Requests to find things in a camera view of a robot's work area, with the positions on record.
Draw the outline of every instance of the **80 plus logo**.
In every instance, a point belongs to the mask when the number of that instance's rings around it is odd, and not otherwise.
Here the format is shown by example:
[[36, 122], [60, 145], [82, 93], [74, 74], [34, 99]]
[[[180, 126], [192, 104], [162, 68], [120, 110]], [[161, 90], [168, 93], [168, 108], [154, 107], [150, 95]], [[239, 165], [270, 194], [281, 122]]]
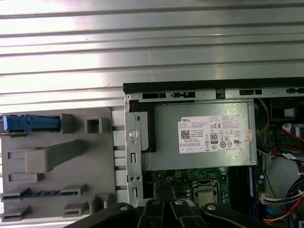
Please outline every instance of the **80 plus logo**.
[[218, 134], [210, 134], [210, 142], [211, 144], [217, 144], [219, 142], [218, 140]]

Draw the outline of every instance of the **green circuit board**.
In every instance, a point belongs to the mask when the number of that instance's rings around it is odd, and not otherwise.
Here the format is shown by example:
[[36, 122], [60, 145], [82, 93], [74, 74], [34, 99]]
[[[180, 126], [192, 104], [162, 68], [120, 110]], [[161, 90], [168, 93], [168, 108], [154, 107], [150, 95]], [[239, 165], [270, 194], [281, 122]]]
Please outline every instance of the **green circuit board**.
[[195, 200], [194, 182], [200, 180], [217, 182], [218, 203], [230, 207], [227, 168], [146, 171], [144, 172], [143, 182], [151, 187], [154, 182], [165, 181], [167, 178], [174, 179], [173, 189], [176, 198], [192, 201]]

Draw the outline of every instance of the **blue plastic latch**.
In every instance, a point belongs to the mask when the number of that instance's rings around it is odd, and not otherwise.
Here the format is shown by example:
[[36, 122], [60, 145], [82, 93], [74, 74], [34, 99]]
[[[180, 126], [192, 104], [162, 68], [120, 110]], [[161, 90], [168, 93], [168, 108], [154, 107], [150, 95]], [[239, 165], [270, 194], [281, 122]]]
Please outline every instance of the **blue plastic latch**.
[[32, 131], [59, 131], [60, 118], [42, 115], [5, 115], [3, 116], [5, 131], [30, 133]]

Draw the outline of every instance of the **power supply label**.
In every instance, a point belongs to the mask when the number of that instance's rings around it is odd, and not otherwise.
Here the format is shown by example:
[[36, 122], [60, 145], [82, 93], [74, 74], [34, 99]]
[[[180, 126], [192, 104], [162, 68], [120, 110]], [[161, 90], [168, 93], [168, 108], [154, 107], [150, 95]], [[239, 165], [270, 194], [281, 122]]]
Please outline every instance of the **power supply label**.
[[180, 153], [242, 151], [245, 147], [239, 115], [183, 117], [178, 129]]

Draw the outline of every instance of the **ribbed metal sheet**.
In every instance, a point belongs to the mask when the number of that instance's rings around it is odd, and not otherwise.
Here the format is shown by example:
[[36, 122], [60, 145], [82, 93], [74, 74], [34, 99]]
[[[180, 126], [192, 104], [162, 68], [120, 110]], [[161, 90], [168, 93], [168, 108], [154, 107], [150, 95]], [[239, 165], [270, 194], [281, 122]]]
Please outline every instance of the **ribbed metal sheet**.
[[303, 76], [304, 0], [2, 0], [0, 113], [122, 106], [129, 82]]

